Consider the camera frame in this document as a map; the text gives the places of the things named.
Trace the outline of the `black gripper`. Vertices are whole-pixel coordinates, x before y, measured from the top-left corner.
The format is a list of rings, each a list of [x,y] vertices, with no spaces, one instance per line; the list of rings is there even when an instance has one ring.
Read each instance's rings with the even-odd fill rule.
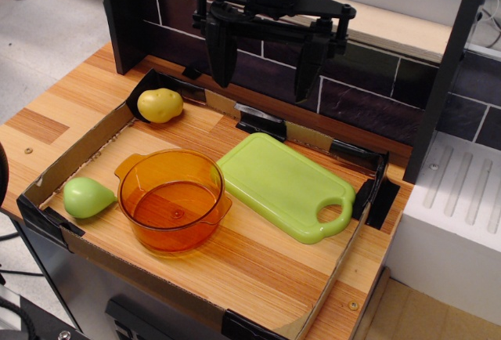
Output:
[[[211,76],[226,88],[238,38],[300,44],[294,96],[304,102],[328,56],[344,53],[356,11],[334,0],[197,0],[193,26],[206,40]]]

